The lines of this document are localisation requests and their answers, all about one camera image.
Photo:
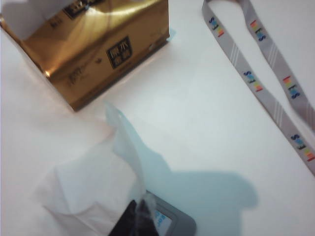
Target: white tissue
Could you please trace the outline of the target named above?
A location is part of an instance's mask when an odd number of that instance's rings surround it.
[[[109,104],[106,115],[113,134],[84,157],[53,169],[35,192],[32,214],[21,212],[29,217],[23,235],[106,236],[128,204],[146,193],[128,121]]]

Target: white stripe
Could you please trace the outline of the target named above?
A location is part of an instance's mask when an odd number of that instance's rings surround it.
[[[273,69],[274,66],[275,66],[276,59],[277,59],[277,55],[278,55],[278,49],[276,49],[276,52],[275,52],[274,61],[273,61],[272,66],[271,66],[272,69]]]
[[[235,58],[236,58],[236,55],[237,55],[237,51],[238,51],[238,48],[237,48],[237,46],[235,45],[234,55],[233,55],[233,58],[232,58],[232,64],[233,64],[233,65],[235,65],[234,62],[235,62]]]
[[[270,49],[270,52],[269,52],[269,57],[268,57],[268,63],[270,62],[270,57],[271,57],[271,54],[272,54],[272,51],[273,51],[273,48],[274,48],[274,43],[272,43],[272,45],[271,45],[271,49]]]
[[[308,124],[310,123],[309,108],[310,108],[310,103],[307,102],[307,105],[306,105],[306,122],[307,122]]]
[[[281,109],[281,105],[280,105],[280,103],[278,103],[278,108],[277,108],[277,125],[279,125],[280,109]]]
[[[283,115],[283,113],[284,113],[284,109],[283,109],[283,107],[281,107],[280,120],[279,120],[279,126],[280,126],[280,128],[281,128],[281,126],[282,126],[282,115]]]
[[[237,63],[237,59],[238,59],[239,53],[240,53],[240,50],[237,48],[237,55],[236,55],[235,62],[234,62],[235,66],[236,66],[236,63]]]
[[[233,53],[234,53],[234,49],[235,49],[235,43],[233,43],[232,52],[231,52],[231,55],[230,55],[230,61],[232,61],[232,56],[233,56]]]
[[[309,123],[309,102],[306,104],[306,122]]]
[[[315,111],[313,110],[311,104],[309,103],[309,109],[310,109],[310,125],[311,128],[314,129],[314,123],[315,123]]]
[[[275,108],[274,108],[274,120],[276,120],[276,111],[277,111],[277,106],[278,106],[278,102],[275,101]]]
[[[273,59],[274,59],[275,52],[276,52],[276,45],[274,46],[274,49],[273,49],[273,51],[272,51],[270,60],[268,61],[268,63],[269,63],[270,66],[271,66],[271,63],[272,63],[272,61],[273,61]]]

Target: white background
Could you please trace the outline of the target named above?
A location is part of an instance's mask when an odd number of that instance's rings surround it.
[[[192,216],[198,236],[314,236],[315,178],[203,21],[202,0],[170,0],[171,41],[74,113],[1,30],[1,231],[23,235],[21,202],[54,165],[105,137],[104,100],[163,158],[147,188]],[[315,1],[252,0],[315,107]],[[263,84],[315,146],[247,31],[240,6],[211,3]]]

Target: lanyard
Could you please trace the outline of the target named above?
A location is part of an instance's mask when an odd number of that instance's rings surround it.
[[[263,86],[261,81],[255,75],[232,37],[208,6],[209,1],[211,0],[204,0],[202,12],[210,31],[249,89],[264,106],[286,139],[291,143],[301,159],[315,176],[315,150],[295,127],[287,113],[283,110],[281,104]],[[251,35],[256,40],[261,52],[276,74],[291,106],[300,117],[305,120],[312,130],[315,131],[315,110],[311,107],[296,77],[293,75],[268,32],[263,27],[250,0],[238,0],[238,2],[242,7],[245,22]]]

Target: tissue box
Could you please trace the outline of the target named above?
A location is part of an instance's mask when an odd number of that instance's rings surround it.
[[[168,0],[76,0],[26,40],[1,26],[78,110],[166,41]]]

